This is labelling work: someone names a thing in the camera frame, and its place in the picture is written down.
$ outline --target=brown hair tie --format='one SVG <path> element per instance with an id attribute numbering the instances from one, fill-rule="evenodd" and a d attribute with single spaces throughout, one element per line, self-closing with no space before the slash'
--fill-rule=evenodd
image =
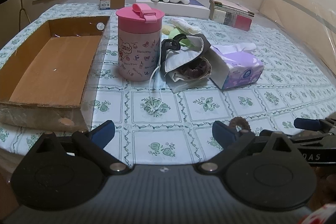
<path id="1" fill-rule="evenodd" d="M 245 129 L 248 131 L 251 131 L 250 125 L 248 123 L 248 121 L 246 119 L 244 119 L 243 117 L 234 117 L 230 123 L 229 123 L 229 127 L 236 130 L 236 127 L 240 127 L 241 129 Z"/>

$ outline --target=purple tissue box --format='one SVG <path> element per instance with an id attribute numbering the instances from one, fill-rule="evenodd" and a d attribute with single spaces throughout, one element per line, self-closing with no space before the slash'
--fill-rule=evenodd
<path id="1" fill-rule="evenodd" d="M 247 52 L 222 54 L 211 47 L 205 58 L 212 67 L 210 78 L 220 89 L 257 82 L 264 69 L 264 64 Z"/>

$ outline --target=book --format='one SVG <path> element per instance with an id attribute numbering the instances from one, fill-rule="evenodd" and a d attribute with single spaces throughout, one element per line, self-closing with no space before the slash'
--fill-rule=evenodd
<path id="1" fill-rule="evenodd" d="M 224 25 L 249 31 L 254 13 L 226 0 L 209 0 L 210 19 Z"/>
<path id="2" fill-rule="evenodd" d="M 215 9 L 223 10 L 225 12 L 233 13 L 236 15 L 253 18 L 254 13 L 248 10 L 246 7 L 226 0 L 209 0 L 210 5 Z"/>

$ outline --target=metal screw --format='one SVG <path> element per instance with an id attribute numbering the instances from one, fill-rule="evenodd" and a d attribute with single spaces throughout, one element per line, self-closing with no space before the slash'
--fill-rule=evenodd
<path id="1" fill-rule="evenodd" d="M 126 169 L 126 165 L 121 162 L 115 162 L 110 165 L 112 171 L 120 172 Z"/>
<path id="2" fill-rule="evenodd" d="M 201 168 L 205 171 L 216 171 L 218 169 L 218 165 L 213 162 L 205 162 L 201 165 Z"/>

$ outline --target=white cloth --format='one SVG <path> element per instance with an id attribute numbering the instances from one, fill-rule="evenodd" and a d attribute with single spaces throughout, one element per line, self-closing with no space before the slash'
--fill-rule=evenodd
<path id="1" fill-rule="evenodd" d="M 187 34 L 197 34 L 202 31 L 199 27 L 195 27 L 187 23 L 183 18 L 173 17 L 170 19 L 170 23 Z"/>
<path id="2" fill-rule="evenodd" d="M 257 46 L 254 43 L 243 42 L 234 45 L 213 45 L 210 47 L 211 49 L 216 48 L 222 54 L 229 54 L 232 52 L 254 52 L 257 49 Z"/>

